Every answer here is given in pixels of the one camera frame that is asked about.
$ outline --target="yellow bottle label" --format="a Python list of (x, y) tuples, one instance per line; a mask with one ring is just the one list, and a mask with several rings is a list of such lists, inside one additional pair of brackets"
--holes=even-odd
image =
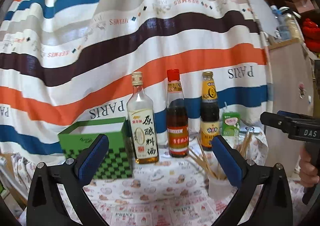
[(202, 82), (202, 101), (205, 103), (213, 103), (218, 100), (216, 87), (214, 81)]
[(168, 92), (169, 93), (182, 92), (181, 82), (168, 82)]
[(211, 148), (211, 141), (216, 136), (219, 135), (219, 121), (214, 122), (204, 122), (201, 121), (201, 145), (207, 148)]

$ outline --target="brown stripe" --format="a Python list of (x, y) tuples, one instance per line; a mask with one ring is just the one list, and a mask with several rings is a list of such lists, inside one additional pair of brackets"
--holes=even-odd
[(253, 20), (245, 20), (243, 15), (238, 11), (228, 11), (220, 19), (189, 12), (179, 14), (170, 19), (148, 19), (132, 34), (106, 40), (84, 48), (78, 60), (67, 66), (45, 68), (41, 66), (35, 56), (13, 52), (11, 54), (0, 53), (0, 68), (14, 69), (21, 74), (37, 77), (46, 86), (53, 87), (65, 84), (73, 77), (135, 51), (144, 41), (151, 37), (172, 36), (190, 29), (225, 33), (237, 25), (247, 26), (251, 33), (258, 33), (257, 24)]

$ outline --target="plastic bottle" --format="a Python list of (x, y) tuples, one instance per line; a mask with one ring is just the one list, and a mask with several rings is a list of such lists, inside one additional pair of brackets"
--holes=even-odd
[(285, 23), (284, 16), (282, 16), (281, 11), (279, 11), (275, 5), (271, 6), (271, 10), (278, 20), (278, 23), (279, 23), (278, 30), (282, 40), (291, 39), (290, 31)]

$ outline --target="cardboard box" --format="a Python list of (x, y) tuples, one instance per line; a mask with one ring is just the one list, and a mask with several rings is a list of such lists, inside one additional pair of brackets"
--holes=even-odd
[(78, 121), (58, 134), (66, 158), (76, 158), (100, 134), (109, 138), (109, 151), (93, 179), (132, 177), (132, 150), (127, 137), (126, 118)]
[(311, 0), (292, 0), (299, 13), (315, 9)]

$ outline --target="juice box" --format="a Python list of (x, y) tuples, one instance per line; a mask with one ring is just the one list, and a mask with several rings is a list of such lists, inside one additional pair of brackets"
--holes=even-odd
[(234, 136), (239, 138), (240, 130), (240, 114), (239, 113), (223, 113), (222, 114), (222, 136)]

